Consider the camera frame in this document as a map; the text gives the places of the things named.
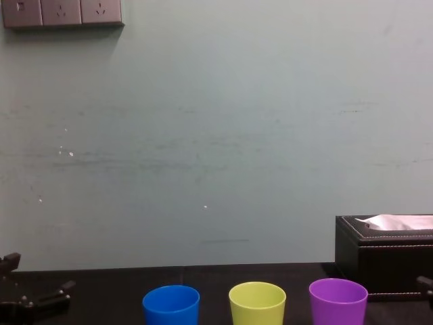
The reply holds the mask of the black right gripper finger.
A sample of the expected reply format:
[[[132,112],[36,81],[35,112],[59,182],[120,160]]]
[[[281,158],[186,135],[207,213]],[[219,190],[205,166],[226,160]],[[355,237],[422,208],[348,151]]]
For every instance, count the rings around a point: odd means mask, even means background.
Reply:
[[[433,280],[425,276],[418,276],[416,279],[418,290],[422,297],[432,299],[433,295]]]

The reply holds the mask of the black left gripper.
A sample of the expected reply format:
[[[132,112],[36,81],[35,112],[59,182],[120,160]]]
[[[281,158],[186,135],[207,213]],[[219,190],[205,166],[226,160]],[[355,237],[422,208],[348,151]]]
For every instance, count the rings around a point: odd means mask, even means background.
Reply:
[[[1,258],[1,280],[6,280],[14,270],[18,269],[20,259],[20,253],[10,253]],[[75,286],[76,282],[71,280],[43,295],[33,298],[30,295],[21,295],[17,301],[2,301],[1,324],[33,324],[33,310],[68,307]]]

